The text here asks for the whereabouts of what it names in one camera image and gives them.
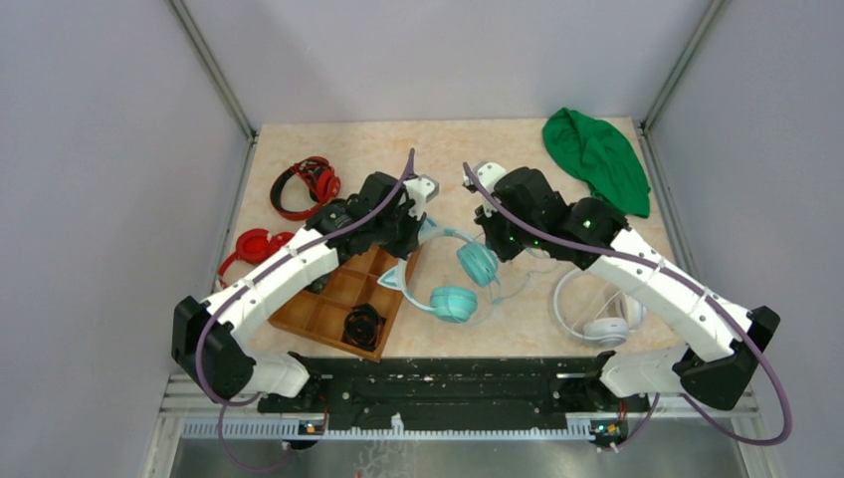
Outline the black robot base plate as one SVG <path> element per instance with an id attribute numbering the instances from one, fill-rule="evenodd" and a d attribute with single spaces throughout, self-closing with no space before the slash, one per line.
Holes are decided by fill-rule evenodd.
<path id="1" fill-rule="evenodd" d="M 410 431 L 556 430 L 572 413 L 644 412 L 599 380 L 598 358 L 304 358 L 310 379 L 293 398 L 270 394 L 266 414 L 317 413 L 332 431 L 380 430 L 400 416 Z"/>

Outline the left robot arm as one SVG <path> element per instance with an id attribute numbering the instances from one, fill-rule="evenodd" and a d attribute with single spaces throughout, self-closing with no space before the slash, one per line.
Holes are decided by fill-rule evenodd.
<path id="1" fill-rule="evenodd" d="M 254 332 L 356 255 L 379 247 L 408 258 L 438 192 L 427 175 L 369 174 L 357 193 L 322 207 L 244 278 L 205 299 L 183 299 L 174 310 L 174 360 L 216 403 L 238 406 L 240 394 L 276 394 L 295 411 L 313 408 L 319 386 L 307 368 L 287 353 L 251 349 Z"/>

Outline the teal cat-ear headphones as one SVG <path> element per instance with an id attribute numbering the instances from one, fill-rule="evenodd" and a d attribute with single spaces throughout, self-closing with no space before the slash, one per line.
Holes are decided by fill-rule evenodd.
<path id="1" fill-rule="evenodd" d="M 410 261 L 399 259 L 381 273 L 376 285 L 401 298 L 416 310 L 449 325 L 476 328 L 504 319 L 504 306 L 518 298 L 535 271 L 513 269 L 497 259 L 483 242 L 485 236 L 426 219 L 418 238 L 422 245 L 451 242 L 452 261 L 436 277 L 431 266 L 420 274 Z"/>

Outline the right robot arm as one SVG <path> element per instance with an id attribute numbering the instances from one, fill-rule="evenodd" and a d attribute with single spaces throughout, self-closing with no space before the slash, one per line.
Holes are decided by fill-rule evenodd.
<path id="1" fill-rule="evenodd" d="M 777 313 L 714 294 L 648 244 L 617 208 L 594 197 L 568 203 L 537 169 L 466 165 L 464 185 L 484 198 L 475 221 L 501 261 L 540 249 L 614 285 L 682 338 L 669 349 L 604 354 L 600 372 L 583 384 L 591 407 L 609 410 L 639 393 L 682 393 L 718 410 L 736 406 L 763 363 L 759 354 L 779 325 Z"/>

